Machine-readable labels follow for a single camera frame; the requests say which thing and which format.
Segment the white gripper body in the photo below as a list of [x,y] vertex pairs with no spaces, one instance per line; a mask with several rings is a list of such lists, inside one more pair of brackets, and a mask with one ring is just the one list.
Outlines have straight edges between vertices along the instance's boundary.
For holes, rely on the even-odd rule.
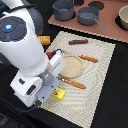
[[60,49],[50,56],[43,50],[19,52],[14,54],[11,63],[18,68],[18,72],[10,86],[27,107],[31,107],[36,100],[45,102],[48,99],[59,85],[57,75],[65,67]]

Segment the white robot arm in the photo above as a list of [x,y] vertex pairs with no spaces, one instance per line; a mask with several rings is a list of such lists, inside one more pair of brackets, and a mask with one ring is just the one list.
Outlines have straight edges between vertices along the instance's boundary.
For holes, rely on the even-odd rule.
[[0,61],[18,69],[10,86],[27,106],[40,106],[58,87],[65,67],[61,51],[48,57],[38,39],[43,31],[40,13],[26,0],[1,0],[9,7],[0,18]]

